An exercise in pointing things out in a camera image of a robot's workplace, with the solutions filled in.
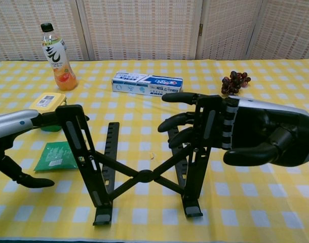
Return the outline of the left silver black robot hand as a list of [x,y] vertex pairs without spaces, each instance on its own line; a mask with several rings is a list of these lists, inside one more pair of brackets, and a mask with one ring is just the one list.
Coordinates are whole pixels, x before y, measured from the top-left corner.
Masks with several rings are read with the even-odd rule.
[[25,109],[0,115],[0,171],[27,188],[51,187],[54,182],[45,178],[34,178],[22,172],[22,168],[5,155],[13,147],[16,137],[30,130],[60,125],[56,113],[39,113],[35,109]]

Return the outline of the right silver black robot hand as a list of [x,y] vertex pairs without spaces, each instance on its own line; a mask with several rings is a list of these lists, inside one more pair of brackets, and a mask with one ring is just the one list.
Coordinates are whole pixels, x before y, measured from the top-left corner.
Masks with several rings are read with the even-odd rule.
[[184,126],[169,140],[170,148],[188,143],[199,153],[223,149],[224,162],[239,167],[296,167],[309,162],[309,113],[303,109],[190,92],[164,94],[162,100],[196,107],[159,125],[159,132]]

